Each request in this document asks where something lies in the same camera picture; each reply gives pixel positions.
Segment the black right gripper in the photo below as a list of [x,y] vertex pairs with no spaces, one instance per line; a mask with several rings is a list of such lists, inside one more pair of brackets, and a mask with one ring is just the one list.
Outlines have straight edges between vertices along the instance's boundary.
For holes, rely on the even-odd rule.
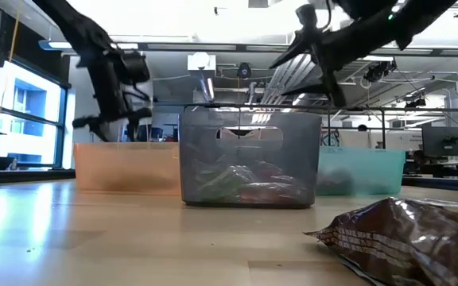
[[320,94],[327,95],[335,106],[346,106],[347,100],[334,76],[330,65],[331,58],[323,44],[327,33],[317,27],[316,11],[312,4],[304,4],[296,10],[302,25],[295,31],[295,37],[289,47],[270,65],[277,68],[300,54],[309,54],[310,60],[321,70],[320,77],[312,77],[306,81],[286,87],[281,95]]

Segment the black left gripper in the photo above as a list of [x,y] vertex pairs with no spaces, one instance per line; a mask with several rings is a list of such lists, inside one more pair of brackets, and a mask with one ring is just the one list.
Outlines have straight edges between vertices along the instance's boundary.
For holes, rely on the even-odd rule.
[[88,126],[89,131],[101,141],[110,142],[113,138],[108,123],[126,118],[127,137],[130,141],[136,141],[139,120],[151,116],[152,111],[147,106],[134,110],[127,97],[134,96],[144,102],[151,102],[152,99],[143,91],[127,89],[150,80],[146,57],[139,52],[118,49],[90,52],[80,55],[77,66],[88,71],[99,115],[76,118],[72,122],[73,127]]

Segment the orange snack packets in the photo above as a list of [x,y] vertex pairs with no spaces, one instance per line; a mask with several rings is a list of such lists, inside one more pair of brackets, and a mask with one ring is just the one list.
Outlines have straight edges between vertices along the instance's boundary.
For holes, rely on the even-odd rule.
[[273,176],[283,176],[284,171],[278,166],[265,161],[256,161],[251,166],[251,171],[261,181],[270,180]]

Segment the clear-wrapped green hard candy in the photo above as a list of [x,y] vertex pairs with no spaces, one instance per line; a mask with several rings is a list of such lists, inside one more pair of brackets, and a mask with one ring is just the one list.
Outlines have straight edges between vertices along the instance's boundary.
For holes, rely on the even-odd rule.
[[203,202],[233,199],[240,187],[257,181],[257,176],[247,166],[209,168],[196,175],[196,198]]

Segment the clear-wrapped red hard candy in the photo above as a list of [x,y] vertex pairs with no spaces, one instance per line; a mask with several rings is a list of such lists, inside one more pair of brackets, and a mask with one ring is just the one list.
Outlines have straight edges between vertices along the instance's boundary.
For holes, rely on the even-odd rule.
[[305,200],[306,194],[297,184],[273,182],[244,184],[238,196],[244,203],[297,204]]

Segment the orange translucent plastic bin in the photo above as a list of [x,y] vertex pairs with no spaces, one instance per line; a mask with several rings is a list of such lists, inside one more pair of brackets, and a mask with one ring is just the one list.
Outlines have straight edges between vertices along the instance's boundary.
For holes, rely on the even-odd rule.
[[76,184],[83,191],[180,196],[175,142],[77,143],[73,155]]

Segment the black ceiling spotlight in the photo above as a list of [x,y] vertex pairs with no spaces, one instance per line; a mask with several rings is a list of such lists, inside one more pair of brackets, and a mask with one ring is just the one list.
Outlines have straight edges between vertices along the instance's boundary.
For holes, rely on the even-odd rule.
[[379,61],[369,66],[363,78],[369,83],[374,83],[388,76],[396,69],[397,63],[395,60]]

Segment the grey translucent plastic bin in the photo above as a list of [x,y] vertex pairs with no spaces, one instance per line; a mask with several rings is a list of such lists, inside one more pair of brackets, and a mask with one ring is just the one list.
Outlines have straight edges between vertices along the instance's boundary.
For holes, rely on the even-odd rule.
[[[309,208],[315,203],[320,157],[321,117],[312,113],[202,111],[179,117],[181,198],[199,207]],[[233,199],[203,202],[196,198],[196,175],[209,168],[256,161],[281,168],[285,175],[256,183],[297,184],[305,200],[297,204],[244,203]]]

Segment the large bright window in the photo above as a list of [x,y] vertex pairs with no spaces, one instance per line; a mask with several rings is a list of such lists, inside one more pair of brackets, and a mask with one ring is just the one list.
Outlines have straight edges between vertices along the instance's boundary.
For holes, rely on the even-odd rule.
[[0,158],[52,167],[64,134],[66,90],[17,64],[0,67]]

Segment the long ceiling light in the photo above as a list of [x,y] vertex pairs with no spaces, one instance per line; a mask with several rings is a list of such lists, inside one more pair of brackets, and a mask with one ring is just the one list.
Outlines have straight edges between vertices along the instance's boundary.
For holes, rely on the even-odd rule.
[[[38,41],[39,46],[43,50],[55,51],[55,50],[73,50],[73,47],[68,42],[63,41]],[[112,48],[120,48],[124,50],[138,50],[138,43],[112,43]]]

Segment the white lamp box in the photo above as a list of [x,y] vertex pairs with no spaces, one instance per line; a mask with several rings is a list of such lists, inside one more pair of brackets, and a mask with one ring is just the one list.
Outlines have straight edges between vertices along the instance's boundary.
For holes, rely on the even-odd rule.
[[216,70],[216,57],[206,52],[195,52],[188,55],[187,69],[189,71],[214,71]]

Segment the teal translucent plastic bin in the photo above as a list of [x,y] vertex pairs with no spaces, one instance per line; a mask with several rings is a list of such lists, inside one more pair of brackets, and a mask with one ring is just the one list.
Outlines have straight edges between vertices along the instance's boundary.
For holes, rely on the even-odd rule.
[[396,195],[406,154],[393,149],[320,149],[316,195]]

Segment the dark background monitor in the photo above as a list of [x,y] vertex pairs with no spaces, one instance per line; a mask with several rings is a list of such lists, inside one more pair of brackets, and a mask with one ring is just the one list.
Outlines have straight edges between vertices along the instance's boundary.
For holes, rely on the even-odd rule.
[[458,127],[423,126],[422,146],[428,157],[458,157]]

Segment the brown chocolate bar wrapper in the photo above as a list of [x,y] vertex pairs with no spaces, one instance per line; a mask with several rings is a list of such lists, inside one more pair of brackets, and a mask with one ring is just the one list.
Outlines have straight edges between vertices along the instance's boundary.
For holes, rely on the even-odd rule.
[[458,286],[458,203],[386,198],[337,215],[311,236],[370,280]]

